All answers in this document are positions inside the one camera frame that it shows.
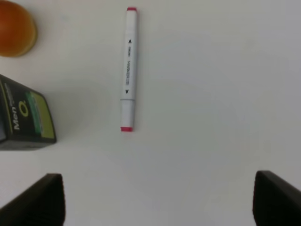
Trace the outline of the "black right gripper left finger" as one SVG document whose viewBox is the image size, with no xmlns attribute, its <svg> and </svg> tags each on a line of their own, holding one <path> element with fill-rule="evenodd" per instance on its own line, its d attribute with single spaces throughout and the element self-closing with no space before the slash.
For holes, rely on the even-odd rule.
<svg viewBox="0 0 301 226">
<path fill-rule="evenodd" d="M 0 209 L 2 226 L 62 226 L 64 222 L 61 174 L 46 174 Z"/>
</svg>

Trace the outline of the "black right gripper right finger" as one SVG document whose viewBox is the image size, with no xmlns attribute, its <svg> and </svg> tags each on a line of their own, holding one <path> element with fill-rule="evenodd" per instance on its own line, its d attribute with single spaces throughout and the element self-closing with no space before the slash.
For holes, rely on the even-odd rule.
<svg viewBox="0 0 301 226">
<path fill-rule="evenodd" d="M 301 191 L 269 170 L 256 172 L 253 217 L 257 226 L 299 226 Z"/>
</svg>

